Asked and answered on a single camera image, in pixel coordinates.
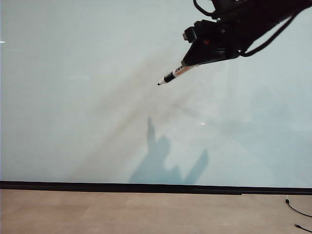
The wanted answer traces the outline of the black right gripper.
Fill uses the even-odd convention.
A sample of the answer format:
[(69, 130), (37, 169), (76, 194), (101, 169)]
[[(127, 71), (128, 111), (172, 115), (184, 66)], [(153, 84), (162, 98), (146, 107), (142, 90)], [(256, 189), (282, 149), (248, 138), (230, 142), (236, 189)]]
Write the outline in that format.
[(201, 20), (194, 26), (196, 40), (182, 59), (183, 67), (239, 57), (238, 40), (228, 25)]

